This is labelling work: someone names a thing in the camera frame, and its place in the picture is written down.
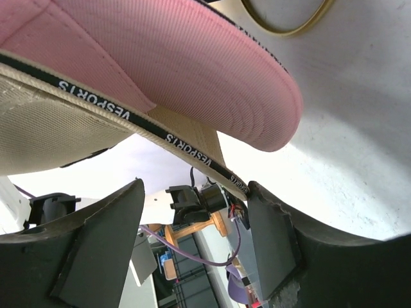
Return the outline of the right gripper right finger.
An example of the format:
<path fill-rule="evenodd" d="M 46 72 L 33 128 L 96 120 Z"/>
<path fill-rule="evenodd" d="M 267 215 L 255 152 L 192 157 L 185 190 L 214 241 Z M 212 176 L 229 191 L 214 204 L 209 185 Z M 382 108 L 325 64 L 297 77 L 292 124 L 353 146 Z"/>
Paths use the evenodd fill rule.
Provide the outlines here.
<path fill-rule="evenodd" d="M 250 231 L 272 307 L 409 307 L 410 236 L 379 241 L 326 225 L 249 183 Z"/>

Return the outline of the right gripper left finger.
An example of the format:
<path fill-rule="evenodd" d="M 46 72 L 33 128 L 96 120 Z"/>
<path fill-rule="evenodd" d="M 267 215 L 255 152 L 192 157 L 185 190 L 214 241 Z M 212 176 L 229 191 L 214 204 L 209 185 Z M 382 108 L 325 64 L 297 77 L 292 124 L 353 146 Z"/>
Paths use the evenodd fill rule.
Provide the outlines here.
<path fill-rule="evenodd" d="M 118 307 L 144 206 L 134 180 L 106 198 L 1 236 L 1 307 Z"/>

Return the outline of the beige baseball cap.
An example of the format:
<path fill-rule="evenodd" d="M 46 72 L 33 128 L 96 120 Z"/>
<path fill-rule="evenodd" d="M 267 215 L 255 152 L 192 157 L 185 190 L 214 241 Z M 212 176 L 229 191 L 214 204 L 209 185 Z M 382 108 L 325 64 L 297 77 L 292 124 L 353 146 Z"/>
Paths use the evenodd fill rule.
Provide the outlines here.
<path fill-rule="evenodd" d="M 1 51 L 1 174 L 66 167 L 138 134 L 245 200 L 216 131 L 164 107 L 144 114 L 43 65 Z"/>

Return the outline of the pink baseball cap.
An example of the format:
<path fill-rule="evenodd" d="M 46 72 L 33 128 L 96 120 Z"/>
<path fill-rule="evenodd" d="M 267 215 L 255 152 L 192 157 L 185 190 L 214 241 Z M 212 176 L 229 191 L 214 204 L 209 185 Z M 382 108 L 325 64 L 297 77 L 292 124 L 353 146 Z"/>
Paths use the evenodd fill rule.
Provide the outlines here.
<path fill-rule="evenodd" d="M 302 114 L 275 56 L 201 1 L 2 1 L 1 49 L 261 151 L 286 145 Z"/>

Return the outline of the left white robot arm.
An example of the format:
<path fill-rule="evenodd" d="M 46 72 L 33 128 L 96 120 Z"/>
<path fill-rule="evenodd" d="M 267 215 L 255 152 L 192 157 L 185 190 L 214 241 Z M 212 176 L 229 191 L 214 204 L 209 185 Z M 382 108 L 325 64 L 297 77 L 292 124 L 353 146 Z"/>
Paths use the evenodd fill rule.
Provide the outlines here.
<path fill-rule="evenodd" d="M 243 226 L 250 228 L 248 208 L 245 203 L 219 184 L 197 189 L 181 185 L 166 190 L 173 202 L 174 225 L 205 222 L 211 214 L 227 209 L 229 218 L 238 218 Z"/>

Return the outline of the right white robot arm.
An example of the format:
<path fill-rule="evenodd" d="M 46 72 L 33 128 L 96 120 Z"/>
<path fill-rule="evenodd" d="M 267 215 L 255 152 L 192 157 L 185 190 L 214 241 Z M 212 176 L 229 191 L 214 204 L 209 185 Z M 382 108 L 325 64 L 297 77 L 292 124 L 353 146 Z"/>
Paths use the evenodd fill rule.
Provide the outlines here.
<path fill-rule="evenodd" d="M 246 201 L 221 185 L 170 187 L 177 223 L 227 209 L 251 231 L 261 299 L 272 307 L 409 307 L 410 236 L 378 241 L 292 208 L 251 182 Z M 63 193 L 24 198 L 1 181 L 16 227 L 1 236 L 2 307 L 118 307 L 144 206 L 134 180 L 77 209 Z"/>

